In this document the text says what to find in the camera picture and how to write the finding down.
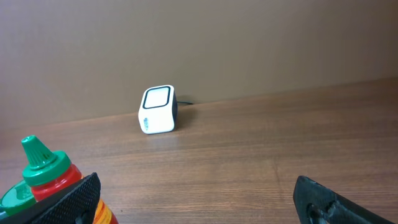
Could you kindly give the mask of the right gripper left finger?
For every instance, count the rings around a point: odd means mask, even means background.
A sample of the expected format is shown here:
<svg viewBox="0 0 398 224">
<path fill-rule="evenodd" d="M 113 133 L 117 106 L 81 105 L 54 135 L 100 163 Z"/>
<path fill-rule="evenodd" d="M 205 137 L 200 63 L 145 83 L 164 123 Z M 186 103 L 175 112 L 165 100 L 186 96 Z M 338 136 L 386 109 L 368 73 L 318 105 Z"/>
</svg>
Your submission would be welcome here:
<svg viewBox="0 0 398 224">
<path fill-rule="evenodd" d="M 1 220 L 1 224 L 92 224 L 100 200 L 97 173 L 45 198 L 35 205 Z"/>
</svg>

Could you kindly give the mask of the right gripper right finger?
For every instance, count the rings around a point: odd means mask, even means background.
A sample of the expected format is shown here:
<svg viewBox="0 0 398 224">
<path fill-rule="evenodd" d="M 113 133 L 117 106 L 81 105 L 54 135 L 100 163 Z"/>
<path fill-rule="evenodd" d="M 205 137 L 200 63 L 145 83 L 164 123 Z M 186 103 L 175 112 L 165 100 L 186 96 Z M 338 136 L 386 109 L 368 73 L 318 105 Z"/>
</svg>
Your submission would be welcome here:
<svg viewBox="0 0 398 224">
<path fill-rule="evenodd" d="M 301 224 L 393 224 L 304 175 L 293 200 Z"/>
</svg>

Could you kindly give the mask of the red sauce bottle green cap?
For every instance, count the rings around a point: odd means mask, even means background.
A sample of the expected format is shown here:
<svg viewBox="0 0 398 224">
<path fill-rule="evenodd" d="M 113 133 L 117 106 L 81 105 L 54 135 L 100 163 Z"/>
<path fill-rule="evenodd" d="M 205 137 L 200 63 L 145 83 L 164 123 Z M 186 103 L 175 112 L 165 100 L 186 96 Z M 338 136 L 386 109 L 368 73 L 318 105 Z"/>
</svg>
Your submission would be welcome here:
<svg viewBox="0 0 398 224">
<path fill-rule="evenodd" d="M 64 151 L 51 151 L 37 136 L 27 136 L 21 141 L 28 165 L 22 177 L 30 186 L 37 202 L 78 182 L 84 176 Z M 117 224 L 114 213 L 99 198 L 93 224 Z"/>
</svg>

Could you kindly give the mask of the green lid jar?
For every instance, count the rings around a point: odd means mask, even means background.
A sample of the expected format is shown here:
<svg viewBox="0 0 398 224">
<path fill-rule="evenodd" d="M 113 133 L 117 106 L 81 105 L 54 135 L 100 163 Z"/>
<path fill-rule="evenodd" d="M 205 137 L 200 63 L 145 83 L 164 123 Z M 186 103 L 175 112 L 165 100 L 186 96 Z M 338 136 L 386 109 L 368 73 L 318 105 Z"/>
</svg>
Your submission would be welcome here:
<svg viewBox="0 0 398 224">
<path fill-rule="evenodd" d="M 30 186 L 21 180 L 1 197 L 1 219 L 17 214 L 36 202 Z"/>
</svg>

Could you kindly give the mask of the white barcode scanner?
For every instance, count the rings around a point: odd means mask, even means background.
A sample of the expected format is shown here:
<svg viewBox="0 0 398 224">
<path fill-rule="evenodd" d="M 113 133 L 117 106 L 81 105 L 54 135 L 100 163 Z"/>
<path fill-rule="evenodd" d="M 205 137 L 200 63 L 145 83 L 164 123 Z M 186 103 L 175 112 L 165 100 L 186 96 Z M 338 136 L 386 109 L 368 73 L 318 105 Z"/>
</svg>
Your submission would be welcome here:
<svg viewBox="0 0 398 224">
<path fill-rule="evenodd" d="M 178 105 L 175 88 L 161 85 L 148 88 L 138 112 L 141 130 L 145 134 L 171 132 L 177 122 Z"/>
</svg>

